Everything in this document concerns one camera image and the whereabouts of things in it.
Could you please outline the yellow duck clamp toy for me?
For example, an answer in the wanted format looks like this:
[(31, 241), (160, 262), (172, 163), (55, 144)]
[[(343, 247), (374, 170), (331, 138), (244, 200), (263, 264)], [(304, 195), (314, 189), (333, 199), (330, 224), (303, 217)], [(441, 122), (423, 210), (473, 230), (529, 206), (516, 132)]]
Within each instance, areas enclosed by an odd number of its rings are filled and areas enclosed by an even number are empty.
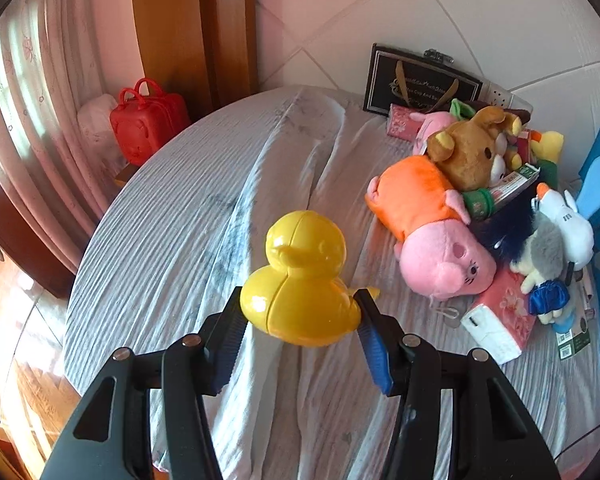
[(346, 240), (332, 220), (312, 210), (285, 214), (266, 233), (265, 257), (240, 292), (255, 328), (301, 347), (329, 346), (358, 329), (355, 290), (340, 278)]

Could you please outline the white green patch box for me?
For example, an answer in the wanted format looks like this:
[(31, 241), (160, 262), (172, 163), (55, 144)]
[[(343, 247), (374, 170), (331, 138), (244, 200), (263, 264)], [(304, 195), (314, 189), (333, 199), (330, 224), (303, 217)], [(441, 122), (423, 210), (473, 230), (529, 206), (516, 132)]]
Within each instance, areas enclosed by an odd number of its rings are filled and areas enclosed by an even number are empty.
[(571, 359), (591, 343), (588, 319), (578, 298), (573, 297), (564, 307), (562, 315), (553, 324), (553, 330), (561, 361)]

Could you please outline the blue plastic shoehorn toy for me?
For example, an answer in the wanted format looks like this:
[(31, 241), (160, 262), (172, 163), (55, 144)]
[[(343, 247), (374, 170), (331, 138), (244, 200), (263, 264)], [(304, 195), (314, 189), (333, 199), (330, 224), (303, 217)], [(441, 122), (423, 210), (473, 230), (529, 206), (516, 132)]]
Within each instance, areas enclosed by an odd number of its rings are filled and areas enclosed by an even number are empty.
[(590, 220), (600, 210), (600, 156), (588, 167), (576, 205), (579, 214), (586, 220)]

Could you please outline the pink pig plush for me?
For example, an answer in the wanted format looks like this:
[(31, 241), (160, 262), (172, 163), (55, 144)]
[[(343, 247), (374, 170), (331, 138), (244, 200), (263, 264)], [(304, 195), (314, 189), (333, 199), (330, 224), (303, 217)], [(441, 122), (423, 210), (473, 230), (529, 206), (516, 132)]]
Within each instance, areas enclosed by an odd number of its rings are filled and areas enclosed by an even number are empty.
[(463, 197), (425, 155), (408, 156), (373, 177), (367, 207), (396, 239), (404, 282), (433, 300), (478, 295), (496, 262), (470, 232)]

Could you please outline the grey white plush dog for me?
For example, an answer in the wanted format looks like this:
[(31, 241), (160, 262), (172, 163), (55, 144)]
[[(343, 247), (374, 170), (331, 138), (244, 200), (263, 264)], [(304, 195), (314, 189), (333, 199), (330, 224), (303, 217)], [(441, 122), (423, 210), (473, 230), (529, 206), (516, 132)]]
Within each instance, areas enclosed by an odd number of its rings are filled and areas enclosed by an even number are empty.
[(522, 276), (520, 291), (528, 296), (529, 314), (547, 325), (562, 316), (570, 300), (567, 275), (591, 261), (594, 234), (567, 191), (540, 183), (531, 209), (533, 231), (509, 269)]

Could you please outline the brown teddy bear plush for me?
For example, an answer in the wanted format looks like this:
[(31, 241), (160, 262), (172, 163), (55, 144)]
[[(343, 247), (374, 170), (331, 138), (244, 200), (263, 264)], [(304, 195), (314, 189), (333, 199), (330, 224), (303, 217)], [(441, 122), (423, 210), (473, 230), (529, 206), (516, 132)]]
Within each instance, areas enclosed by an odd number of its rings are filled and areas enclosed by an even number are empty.
[(426, 154), (460, 192), (492, 188), (507, 174), (507, 137), (518, 136), (520, 118), (487, 106), (470, 119), (428, 136)]

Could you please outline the red plastic suitcase toy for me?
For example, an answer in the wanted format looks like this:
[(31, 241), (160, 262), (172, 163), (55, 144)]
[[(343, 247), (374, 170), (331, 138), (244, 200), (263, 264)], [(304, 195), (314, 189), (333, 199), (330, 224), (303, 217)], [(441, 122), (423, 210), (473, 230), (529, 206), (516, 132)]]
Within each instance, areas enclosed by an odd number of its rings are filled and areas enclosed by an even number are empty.
[(192, 124), (184, 99), (150, 78), (120, 91), (109, 120), (124, 158), (134, 166), (142, 166)]

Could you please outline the green yellow plush toy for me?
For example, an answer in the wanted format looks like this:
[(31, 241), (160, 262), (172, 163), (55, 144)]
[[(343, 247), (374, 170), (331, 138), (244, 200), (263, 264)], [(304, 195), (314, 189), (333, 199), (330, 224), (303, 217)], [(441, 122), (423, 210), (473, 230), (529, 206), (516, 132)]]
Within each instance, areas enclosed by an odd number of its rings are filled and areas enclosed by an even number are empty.
[(553, 190), (558, 189), (558, 164), (565, 138), (557, 131), (530, 133), (530, 150), (535, 165), (540, 168), (541, 180)]

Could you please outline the pink curtain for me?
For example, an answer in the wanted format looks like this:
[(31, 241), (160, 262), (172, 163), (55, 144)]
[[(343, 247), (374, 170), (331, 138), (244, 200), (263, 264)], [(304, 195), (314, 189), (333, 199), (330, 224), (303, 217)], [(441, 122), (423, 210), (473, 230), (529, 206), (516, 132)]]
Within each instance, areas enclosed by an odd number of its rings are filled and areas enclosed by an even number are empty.
[(10, 0), (0, 14), (0, 185), (76, 272), (126, 162), (109, 114), (93, 0)]

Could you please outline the white wall socket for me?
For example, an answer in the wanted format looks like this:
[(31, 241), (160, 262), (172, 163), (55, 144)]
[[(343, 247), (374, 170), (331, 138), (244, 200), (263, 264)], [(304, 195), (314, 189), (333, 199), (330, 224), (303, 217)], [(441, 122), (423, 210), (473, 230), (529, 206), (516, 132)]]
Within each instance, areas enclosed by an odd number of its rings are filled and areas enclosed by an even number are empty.
[(512, 106), (512, 92), (494, 84), (492, 81), (485, 81), (480, 92), (480, 100), (488, 105), (509, 108)]

